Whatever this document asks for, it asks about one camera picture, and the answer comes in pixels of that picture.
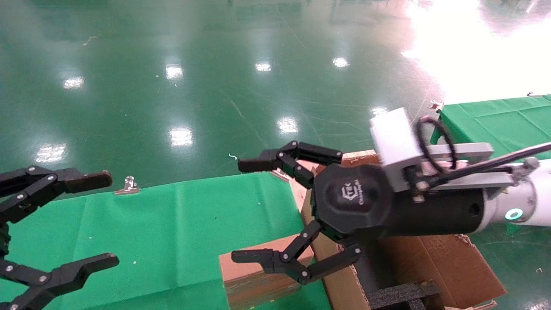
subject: shiny floor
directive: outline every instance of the shiny floor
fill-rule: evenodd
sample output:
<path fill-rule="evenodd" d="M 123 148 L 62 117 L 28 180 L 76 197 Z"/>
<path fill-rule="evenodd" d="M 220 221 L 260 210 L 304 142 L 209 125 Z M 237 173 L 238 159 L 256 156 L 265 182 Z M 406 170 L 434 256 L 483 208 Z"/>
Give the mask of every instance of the shiny floor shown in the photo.
<path fill-rule="evenodd" d="M 120 187 L 127 175 L 154 186 L 236 174 L 232 156 L 292 139 L 370 149 L 369 118 L 385 111 L 415 119 L 431 99 L 551 93 L 550 11 L 551 0 L 0 1 L 0 171 L 107 169 Z M 551 233 L 519 233 L 474 239 L 510 291 L 500 309 L 551 309 Z"/>

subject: cardboard flap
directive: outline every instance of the cardboard flap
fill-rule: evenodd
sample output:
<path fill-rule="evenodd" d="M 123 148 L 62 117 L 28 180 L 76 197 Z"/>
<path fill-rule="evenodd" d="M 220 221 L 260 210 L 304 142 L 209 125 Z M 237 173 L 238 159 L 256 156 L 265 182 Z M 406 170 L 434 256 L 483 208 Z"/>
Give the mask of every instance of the cardboard flap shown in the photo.
<path fill-rule="evenodd" d="M 478 249 L 464 237 L 393 237 L 382 245 L 398 282 L 433 280 L 446 306 L 468 308 L 506 293 Z"/>

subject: teal indicator light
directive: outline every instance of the teal indicator light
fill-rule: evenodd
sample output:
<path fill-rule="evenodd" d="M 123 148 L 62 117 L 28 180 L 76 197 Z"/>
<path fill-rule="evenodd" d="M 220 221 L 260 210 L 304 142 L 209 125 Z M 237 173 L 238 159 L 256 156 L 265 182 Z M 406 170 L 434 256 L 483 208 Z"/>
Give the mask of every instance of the teal indicator light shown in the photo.
<path fill-rule="evenodd" d="M 505 218 L 509 221 L 514 221 L 516 220 L 517 218 L 521 217 L 522 216 L 522 210 L 520 209 L 510 209 L 509 211 L 507 211 L 507 213 L 505 214 Z"/>

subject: robotic arm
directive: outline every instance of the robotic arm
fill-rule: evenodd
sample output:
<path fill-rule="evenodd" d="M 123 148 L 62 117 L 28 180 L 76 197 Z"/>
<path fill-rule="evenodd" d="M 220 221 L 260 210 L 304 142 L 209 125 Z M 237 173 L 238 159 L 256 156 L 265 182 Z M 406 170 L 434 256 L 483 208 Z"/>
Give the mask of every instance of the robotic arm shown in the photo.
<path fill-rule="evenodd" d="M 29 288 L 12 302 L 0 302 L 0 310 L 40 310 L 54 298 L 80 290 L 88 277 L 97 271 L 118 265 L 110 253 L 64 264 L 51 272 L 5 260 L 11 240 L 8 222 L 17 223 L 38 207 L 63 193 L 79 193 L 110 186 L 109 172 L 82 174 L 74 168 L 51 171 L 31 166 L 0 174 L 0 279 L 20 283 Z"/>
<path fill-rule="evenodd" d="M 420 133 L 426 122 L 444 132 L 448 146 L 424 144 Z M 233 261 L 260 263 L 266 273 L 285 273 L 308 284 L 364 259 L 376 277 L 368 293 L 396 285 L 377 275 L 387 268 L 381 268 L 384 259 L 373 251 L 380 238 L 472 233 L 495 222 L 551 226 L 551 211 L 544 208 L 551 199 L 551 184 L 544 181 L 551 163 L 540 167 L 535 158 L 527 158 L 509 165 L 550 150 L 551 143 L 489 159 L 489 144 L 454 145 L 432 119 L 422 118 L 414 133 L 404 109 L 373 118 L 371 132 L 381 165 L 345 168 L 339 165 L 342 152 L 296 141 L 265 150 L 258 159 L 239 160 L 242 172 L 280 168 L 312 189 L 315 220 L 284 251 L 238 250 L 232 252 Z M 451 162 L 436 162 L 450 157 Z M 314 177 L 297 159 L 327 168 Z M 308 267 L 300 265 L 297 258 L 319 233 L 344 251 Z"/>

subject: metal clip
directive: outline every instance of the metal clip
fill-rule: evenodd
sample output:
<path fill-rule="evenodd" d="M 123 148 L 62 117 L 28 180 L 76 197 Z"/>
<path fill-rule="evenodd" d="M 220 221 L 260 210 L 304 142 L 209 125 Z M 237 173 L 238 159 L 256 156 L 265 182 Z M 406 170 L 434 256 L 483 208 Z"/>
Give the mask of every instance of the metal clip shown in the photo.
<path fill-rule="evenodd" d="M 140 188 L 138 187 L 138 184 L 134 182 L 134 177 L 129 175 L 125 178 L 125 188 L 116 190 L 115 196 L 135 194 L 135 193 L 139 193 L 139 191 L 140 191 Z"/>
<path fill-rule="evenodd" d="M 436 110 L 436 113 L 440 113 L 440 111 L 444 108 L 444 102 L 438 102 L 434 99 L 430 100 L 430 105 L 427 106 L 429 109 Z"/>

